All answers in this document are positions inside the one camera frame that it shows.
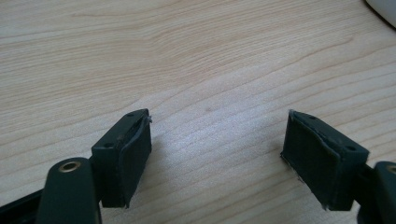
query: table surface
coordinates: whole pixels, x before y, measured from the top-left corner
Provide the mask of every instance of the table surface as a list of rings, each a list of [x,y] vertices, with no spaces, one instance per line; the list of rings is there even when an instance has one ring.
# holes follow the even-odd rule
[[[356,223],[279,158],[288,110],[396,161],[396,32],[361,0],[0,2],[0,205],[148,108],[152,153],[104,223]]]

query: white object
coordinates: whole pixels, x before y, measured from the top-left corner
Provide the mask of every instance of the white object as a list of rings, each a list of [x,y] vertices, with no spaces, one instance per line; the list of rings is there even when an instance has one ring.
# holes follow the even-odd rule
[[[396,0],[366,0],[385,20],[396,27]]]

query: screw hole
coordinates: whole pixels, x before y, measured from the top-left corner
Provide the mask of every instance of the screw hole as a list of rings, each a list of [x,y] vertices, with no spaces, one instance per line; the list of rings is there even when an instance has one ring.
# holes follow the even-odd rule
[[[388,166],[388,170],[393,173],[394,175],[396,175],[396,165],[389,165]]]
[[[112,144],[112,143],[106,143],[106,144],[104,144],[104,147],[113,147],[114,146],[114,144]]]
[[[70,162],[63,164],[61,167],[59,167],[59,171],[62,173],[72,172],[72,171],[77,170],[80,165],[81,165],[81,162],[79,162],[79,161],[70,161]]]
[[[351,150],[351,151],[356,151],[355,147],[346,147],[347,149]]]

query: table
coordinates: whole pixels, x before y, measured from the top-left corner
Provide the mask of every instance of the table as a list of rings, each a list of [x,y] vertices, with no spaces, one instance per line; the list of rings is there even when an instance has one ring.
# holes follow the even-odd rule
[[[279,158],[288,110],[396,161],[396,32],[361,0],[0,3],[0,205],[148,108],[131,208],[104,223],[356,223]]]

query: light wood surface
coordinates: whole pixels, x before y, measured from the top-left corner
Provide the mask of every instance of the light wood surface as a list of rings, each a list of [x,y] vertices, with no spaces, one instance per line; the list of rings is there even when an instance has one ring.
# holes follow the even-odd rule
[[[356,223],[279,158],[288,110],[396,161],[396,32],[361,0],[0,2],[0,205],[145,107],[147,168],[104,223]]]

